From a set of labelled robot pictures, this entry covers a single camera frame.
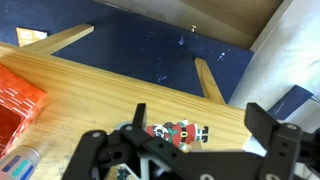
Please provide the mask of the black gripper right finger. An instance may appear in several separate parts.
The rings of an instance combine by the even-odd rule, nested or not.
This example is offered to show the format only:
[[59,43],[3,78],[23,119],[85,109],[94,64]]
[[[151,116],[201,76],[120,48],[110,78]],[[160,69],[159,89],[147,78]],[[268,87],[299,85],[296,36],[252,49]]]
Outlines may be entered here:
[[247,152],[265,156],[270,145],[272,132],[279,122],[270,116],[256,103],[248,103],[245,111],[244,124],[251,133],[244,145]]

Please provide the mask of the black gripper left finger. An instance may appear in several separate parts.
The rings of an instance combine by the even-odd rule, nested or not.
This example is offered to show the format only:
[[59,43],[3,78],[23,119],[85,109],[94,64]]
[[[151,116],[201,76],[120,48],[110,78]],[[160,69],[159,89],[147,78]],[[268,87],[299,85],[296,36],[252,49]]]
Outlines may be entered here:
[[146,126],[146,104],[138,103],[132,124],[136,127],[144,129]]

